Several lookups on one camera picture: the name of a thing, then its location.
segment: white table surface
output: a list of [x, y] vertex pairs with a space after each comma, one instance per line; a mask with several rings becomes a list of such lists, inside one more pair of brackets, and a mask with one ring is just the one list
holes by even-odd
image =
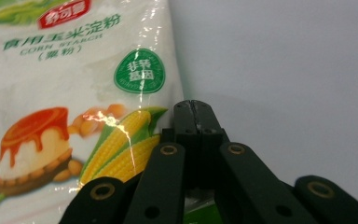
[[186, 99], [282, 181], [358, 200], [358, 1], [171, 0]]

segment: caramel sauce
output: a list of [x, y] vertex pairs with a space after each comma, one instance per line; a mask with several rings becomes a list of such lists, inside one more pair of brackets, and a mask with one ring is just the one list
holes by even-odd
[[22, 143], [34, 141], [36, 150], [43, 150], [41, 135], [47, 129], [56, 129], [64, 140], [69, 139], [67, 131], [68, 110], [65, 107], [54, 107], [34, 112], [13, 124], [1, 141], [2, 160], [6, 151], [10, 150], [10, 167], [13, 167], [15, 156], [19, 153]]

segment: green circular label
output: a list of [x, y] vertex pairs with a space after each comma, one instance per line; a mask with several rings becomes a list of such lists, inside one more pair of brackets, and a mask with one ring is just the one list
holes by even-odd
[[136, 49], [118, 65], [114, 80], [123, 91], [155, 92], [164, 85], [164, 65], [153, 51]]

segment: plastic bag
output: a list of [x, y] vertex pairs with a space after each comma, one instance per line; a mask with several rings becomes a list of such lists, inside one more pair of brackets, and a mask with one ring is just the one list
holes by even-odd
[[142, 172], [181, 100], [167, 1], [0, 1], [0, 223]]

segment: corn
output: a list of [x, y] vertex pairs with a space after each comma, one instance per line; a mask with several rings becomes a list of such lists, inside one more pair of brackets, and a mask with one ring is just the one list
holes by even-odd
[[86, 184], [91, 181], [102, 166], [110, 161], [122, 147], [130, 143], [131, 138], [144, 127], [145, 124], [148, 125], [150, 120], [151, 115], [145, 110], [132, 112], [124, 118], [103, 141], [94, 155], [90, 157], [80, 177], [80, 183]]
[[126, 148], [114, 160], [104, 166], [95, 177], [111, 176], [123, 182], [128, 181], [145, 169], [152, 149], [158, 142], [159, 134]]

